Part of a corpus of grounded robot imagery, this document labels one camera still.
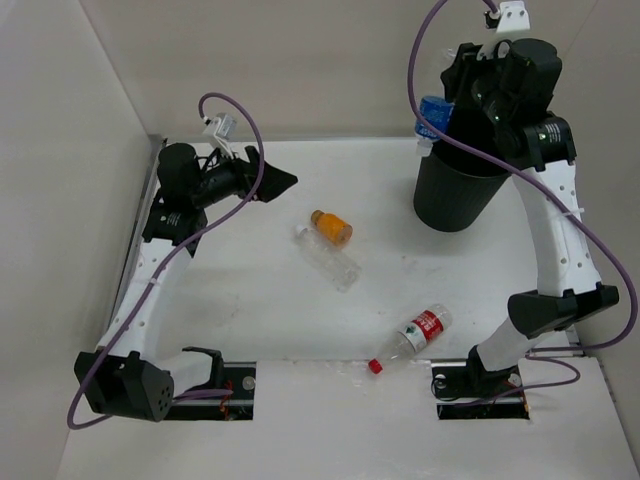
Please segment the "blue label water bottle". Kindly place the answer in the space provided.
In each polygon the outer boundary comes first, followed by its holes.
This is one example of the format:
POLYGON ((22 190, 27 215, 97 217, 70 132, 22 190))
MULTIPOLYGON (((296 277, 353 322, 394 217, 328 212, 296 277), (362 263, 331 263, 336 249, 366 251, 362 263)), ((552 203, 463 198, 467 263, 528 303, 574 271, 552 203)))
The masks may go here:
MULTIPOLYGON (((454 105, 447 102, 443 97, 426 95, 419 105, 422 117, 436 130, 445 133, 448 129, 449 121, 453 113, 454 105)), ((431 129, 426 127, 419 120, 414 126, 416 137, 416 154, 419 157, 427 157, 440 137, 431 129)))

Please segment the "orange juice bottle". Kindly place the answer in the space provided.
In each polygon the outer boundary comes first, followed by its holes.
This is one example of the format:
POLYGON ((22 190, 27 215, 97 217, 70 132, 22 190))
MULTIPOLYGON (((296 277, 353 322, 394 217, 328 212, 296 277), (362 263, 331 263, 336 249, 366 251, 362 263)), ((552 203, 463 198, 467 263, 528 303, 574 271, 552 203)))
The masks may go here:
POLYGON ((353 235, 353 227, 335 214, 315 210, 310 220, 316 230, 337 247, 345 246, 353 235))

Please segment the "clear crushed plastic bottle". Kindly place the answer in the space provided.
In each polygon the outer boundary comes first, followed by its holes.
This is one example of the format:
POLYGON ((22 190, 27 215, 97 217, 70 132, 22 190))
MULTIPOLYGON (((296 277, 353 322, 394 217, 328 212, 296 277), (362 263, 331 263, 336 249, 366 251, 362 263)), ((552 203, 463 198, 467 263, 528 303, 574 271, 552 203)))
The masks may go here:
POLYGON ((359 279, 360 266, 316 230, 297 225, 294 240, 304 259, 337 291, 347 292, 359 279))

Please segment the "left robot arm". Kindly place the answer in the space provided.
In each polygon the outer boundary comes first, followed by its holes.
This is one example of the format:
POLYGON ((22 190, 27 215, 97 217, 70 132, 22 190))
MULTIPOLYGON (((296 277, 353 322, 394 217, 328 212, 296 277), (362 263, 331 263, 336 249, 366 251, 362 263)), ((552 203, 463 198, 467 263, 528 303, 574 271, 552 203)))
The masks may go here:
POLYGON ((297 184, 295 175, 260 157, 253 146, 246 156, 221 148, 201 157, 188 143, 173 143, 158 156, 159 188, 153 199, 133 277, 107 332, 90 352, 78 354, 76 395, 99 420, 124 417, 164 420, 178 402, 227 398, 217 350, 188 346, 169 359, 156 354, 171 291, 192 259, 202 236, 213 228, 206 208, 230 196, 270 202, 297 184))

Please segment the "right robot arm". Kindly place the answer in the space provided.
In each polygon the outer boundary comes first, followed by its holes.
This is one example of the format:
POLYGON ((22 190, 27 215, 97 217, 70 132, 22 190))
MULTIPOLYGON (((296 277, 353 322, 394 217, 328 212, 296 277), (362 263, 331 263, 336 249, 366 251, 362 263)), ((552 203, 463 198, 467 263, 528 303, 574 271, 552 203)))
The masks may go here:
POLYGON ((577 226, 573 136, 548 109, 561 70, 552 44, 521 38, 491 49, 462 44, 441 75, 448 101, 490 122, 492 143, 523 203, 537 262, 536 288, 509 298, 506 320, 471 349, 464 367, 436 375, 452 397, 498 394, 519 360, 546 337, 619 302, 577 226))

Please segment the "black ribbed plastic bin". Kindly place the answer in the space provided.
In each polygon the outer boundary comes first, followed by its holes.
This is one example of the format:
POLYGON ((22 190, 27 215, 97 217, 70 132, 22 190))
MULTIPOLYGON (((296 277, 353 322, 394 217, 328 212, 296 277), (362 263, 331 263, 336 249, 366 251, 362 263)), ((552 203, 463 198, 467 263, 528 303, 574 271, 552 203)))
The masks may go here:
POLYGON ((508 178, 503 168, 440 141, 421 159, 414 211, 435 230, 460 232, 478 218, 508 178))

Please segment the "red label water bottle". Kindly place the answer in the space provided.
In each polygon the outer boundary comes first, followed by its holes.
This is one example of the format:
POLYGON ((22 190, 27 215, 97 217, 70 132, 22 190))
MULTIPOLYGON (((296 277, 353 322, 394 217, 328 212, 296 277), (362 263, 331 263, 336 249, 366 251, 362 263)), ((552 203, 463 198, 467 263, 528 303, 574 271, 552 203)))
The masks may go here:
POLYGON ((448 308, 433 304, 412 320, 398 326, 368 362, 371 374, 379 376, 407 366, 453 323, 448 308))

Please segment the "aluminium table edge rail left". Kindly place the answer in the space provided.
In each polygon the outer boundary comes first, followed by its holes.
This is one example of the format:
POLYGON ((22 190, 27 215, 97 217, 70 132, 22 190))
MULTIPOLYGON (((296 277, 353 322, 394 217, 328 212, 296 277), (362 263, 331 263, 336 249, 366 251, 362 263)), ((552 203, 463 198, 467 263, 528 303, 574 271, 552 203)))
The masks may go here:
POLYGON ((146 219, 155 195, 158 155, 160 150, 166 145, 167 138, 162 135, 150 135, 149 140, 151 144, 151 154, 148 162, 148 168, 146 169, 145 178, 142 183, 142 190, 136 210, 136 216, 134 218, 125 263, 111 309, 110 321, 115 318, 115 314, 126 294, 126 290, 135 270, 136 259, 142 239, 142 231, 146 224, 146 219))

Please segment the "aluminium table edge rail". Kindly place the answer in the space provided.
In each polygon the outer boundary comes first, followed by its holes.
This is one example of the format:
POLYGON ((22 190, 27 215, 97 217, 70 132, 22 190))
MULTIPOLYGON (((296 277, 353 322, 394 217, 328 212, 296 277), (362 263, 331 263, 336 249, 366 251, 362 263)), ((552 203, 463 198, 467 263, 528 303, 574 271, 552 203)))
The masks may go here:
POLYGON ((572 350, 569 352, 569 355, 574 357, 582 357, 585 355, 584 350, 582 349, 582 342, 576 330, 576 326, 571 326, 565 331, 567 342, 572 350))
POLYGON ((142 190, 136 210, 136 216, 134 218, 125 263, 111 309, 110 321, 115 318, 115 314, 126 294, 126 290, 135 270, 136 259, 142 239, 142 231, 146 224, 146 219, 155 195, 158 155, 160 150, 166 145, 167 138, 162 135, 150 135, 149 140, 151 144, 151 154, 148 162, 148 168, 146 169, 145 178, 142 183, 142 190))

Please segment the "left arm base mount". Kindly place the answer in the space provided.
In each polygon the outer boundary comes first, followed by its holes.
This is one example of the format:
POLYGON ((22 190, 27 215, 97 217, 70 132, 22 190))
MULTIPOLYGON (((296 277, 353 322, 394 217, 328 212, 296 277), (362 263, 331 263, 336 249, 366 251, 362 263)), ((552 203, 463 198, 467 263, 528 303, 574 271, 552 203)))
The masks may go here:
POLYGON ((177 396, 167 421, 251 421, 257 384, 256 362, 227 362, 220 351, 188 348, 212 360, 210 378, 177 396))

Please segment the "aluminium table edge rail right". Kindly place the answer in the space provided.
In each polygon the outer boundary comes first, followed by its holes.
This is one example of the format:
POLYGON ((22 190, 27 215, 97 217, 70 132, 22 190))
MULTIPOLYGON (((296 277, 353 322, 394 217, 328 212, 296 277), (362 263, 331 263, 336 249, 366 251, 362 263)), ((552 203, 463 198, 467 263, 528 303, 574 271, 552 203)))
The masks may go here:
POLYGON ((576 326, 571 326, 565 331, 567 342, 572 350, 569 352, 569 355, 574 357, 582 357, 585 355, 584 350, 582 349, 582 342, 576 330, 576 326))

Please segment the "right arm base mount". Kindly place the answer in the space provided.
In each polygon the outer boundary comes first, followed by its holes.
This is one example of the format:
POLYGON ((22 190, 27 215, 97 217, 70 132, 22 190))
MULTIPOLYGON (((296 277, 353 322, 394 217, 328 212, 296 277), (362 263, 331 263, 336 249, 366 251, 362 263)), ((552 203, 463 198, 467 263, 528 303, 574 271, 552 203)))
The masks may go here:
POLYGON ((431 363, 431 393, 439 420, 528 420, 517 366, 476 379, 465 360, 431 363))

